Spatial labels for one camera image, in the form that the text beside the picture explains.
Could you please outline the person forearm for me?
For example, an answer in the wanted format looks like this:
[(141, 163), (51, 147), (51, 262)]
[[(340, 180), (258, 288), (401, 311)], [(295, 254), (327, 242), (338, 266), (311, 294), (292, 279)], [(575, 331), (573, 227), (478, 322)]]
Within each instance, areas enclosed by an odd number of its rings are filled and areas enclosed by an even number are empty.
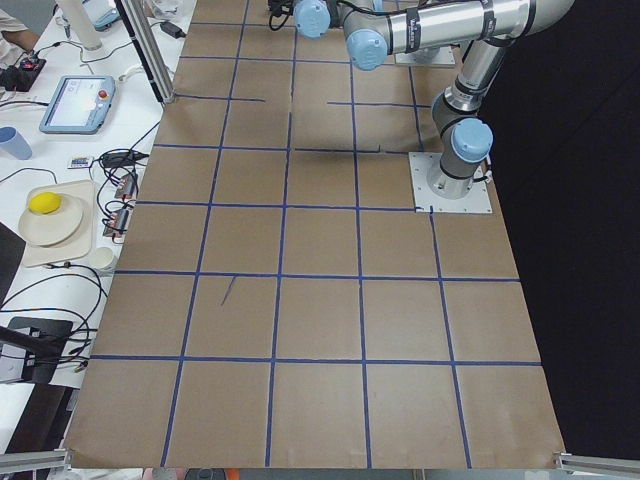
[(36, 46), (39, 40), (38, 34), (4, 10), (0, 10), (0, 17), (2, 42), (15, 45), (25, 51), (31, 51)]

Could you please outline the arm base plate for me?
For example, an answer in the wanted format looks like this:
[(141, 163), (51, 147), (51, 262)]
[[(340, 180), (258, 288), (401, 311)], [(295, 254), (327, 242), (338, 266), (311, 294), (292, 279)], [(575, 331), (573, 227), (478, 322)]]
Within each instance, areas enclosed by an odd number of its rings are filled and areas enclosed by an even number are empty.
[(408, 154), (415, 210), (426, 213), (491, 214), (487, 180), (481, 164), (473, 176), (457, 180), (440, 169), (441, 153)]
[(423, 66), (430, 68), (453, 68), (456, 65), (453, 49), (450, 46), (429, 47), (411, 53), (394, 55), (396, 64)]

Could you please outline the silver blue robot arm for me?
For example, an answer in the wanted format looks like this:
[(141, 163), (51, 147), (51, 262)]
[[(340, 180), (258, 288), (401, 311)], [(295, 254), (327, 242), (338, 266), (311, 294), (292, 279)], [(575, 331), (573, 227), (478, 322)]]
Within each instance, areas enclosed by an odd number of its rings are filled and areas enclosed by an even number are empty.
[(570, 1), (475, 0), (426, 1), (386, 11), (378, 1), (295, 1), (298, 31), (318, 39), (342, 29), (351, 62), (371, 71), (387, 57), (469, 41), (471, 48), (454, 82), (432, 105), (432, 119), (444, 151), (426, 178), (438, 196), (460, 199), (474, 182), (478, 165), (489, 155), (491, 129), (477, 117), (508, 47), (558, 22)]

